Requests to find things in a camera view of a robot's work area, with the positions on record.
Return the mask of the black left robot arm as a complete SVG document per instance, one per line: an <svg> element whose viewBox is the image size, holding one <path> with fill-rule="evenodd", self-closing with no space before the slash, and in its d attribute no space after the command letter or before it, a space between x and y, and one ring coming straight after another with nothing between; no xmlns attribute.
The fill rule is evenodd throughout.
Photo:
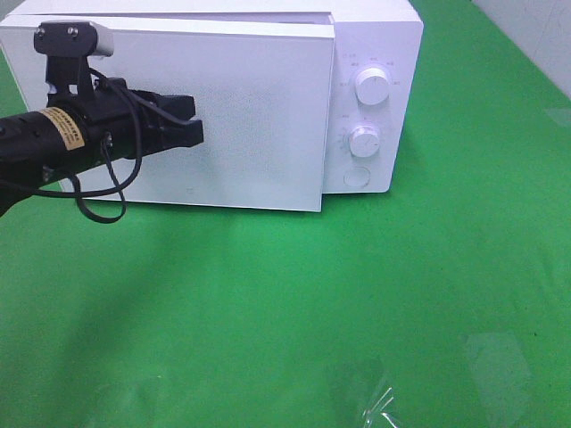
<svg viewBox="0 0 571 428"><path fill-rule="evenodd" d="M44 109L1 120L1 211L31 196L72 199L99 223L88 198L116 194L137 177L145 156L204 140L190 95L130 90L98 77L93 97L56 96Z"/></svg>

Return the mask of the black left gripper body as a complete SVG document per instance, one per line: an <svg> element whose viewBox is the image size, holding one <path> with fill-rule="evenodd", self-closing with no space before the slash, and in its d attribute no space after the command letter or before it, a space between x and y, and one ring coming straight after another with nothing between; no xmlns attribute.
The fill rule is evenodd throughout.
<svg viewBox="0 0 571 428"><path fill-rule="evenodd" d="M49 95L42 117L55 132L51 163L102 163L110 158L134 160L143 137L140 108L123 78L97 78L93 97Z"/></svg>

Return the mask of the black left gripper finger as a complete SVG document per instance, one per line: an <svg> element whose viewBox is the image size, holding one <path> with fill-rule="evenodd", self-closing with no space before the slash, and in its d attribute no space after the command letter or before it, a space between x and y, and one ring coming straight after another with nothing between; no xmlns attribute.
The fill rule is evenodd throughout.
<svg viewBox="0 0 571 428"><path fill-rule="evenodd" d="M133 90L131 99L171 123L191 123L195 116L194 98L190 95L159 95Z"/></svg>
<svg viewBox="0 0 571 428"><path fill-rule="evenodd" d="M144 127L143 154L191 148L203 141L203 123L200 120L192 120L189 125L181 126L161 119Z"/></svg>

